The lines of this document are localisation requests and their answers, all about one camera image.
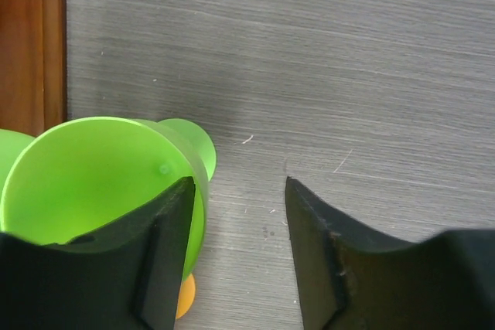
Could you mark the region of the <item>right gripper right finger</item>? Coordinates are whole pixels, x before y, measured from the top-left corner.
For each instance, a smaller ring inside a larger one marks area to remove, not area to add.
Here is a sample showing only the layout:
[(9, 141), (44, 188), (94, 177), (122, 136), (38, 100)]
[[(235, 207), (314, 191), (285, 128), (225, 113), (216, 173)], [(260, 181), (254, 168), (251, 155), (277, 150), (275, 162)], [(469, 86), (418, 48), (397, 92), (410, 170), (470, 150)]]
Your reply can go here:
[(494, 231), (418, 243), (382, 233), (287, 178), (285, 210), (306, 329), (492, 329)]

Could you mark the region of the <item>gold wire wine glass rack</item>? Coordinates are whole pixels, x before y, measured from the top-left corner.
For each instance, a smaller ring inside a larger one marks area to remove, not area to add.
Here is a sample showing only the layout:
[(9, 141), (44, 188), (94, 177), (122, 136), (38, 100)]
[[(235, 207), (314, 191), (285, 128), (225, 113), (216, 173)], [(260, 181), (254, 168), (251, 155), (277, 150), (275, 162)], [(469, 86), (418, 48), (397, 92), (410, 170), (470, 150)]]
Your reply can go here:
[(37, 136), (66, 119), (66, 0), (1, 0), (2, 128)]

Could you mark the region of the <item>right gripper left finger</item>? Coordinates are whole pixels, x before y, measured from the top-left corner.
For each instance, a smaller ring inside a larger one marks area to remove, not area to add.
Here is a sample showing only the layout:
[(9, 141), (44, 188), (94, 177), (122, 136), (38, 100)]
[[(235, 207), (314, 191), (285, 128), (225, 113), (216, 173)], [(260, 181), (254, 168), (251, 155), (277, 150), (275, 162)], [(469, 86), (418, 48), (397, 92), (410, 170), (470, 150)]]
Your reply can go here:
[(1, 235), (3, 329), (171, 329), (193, 216), (185, 177), (67, 244)]

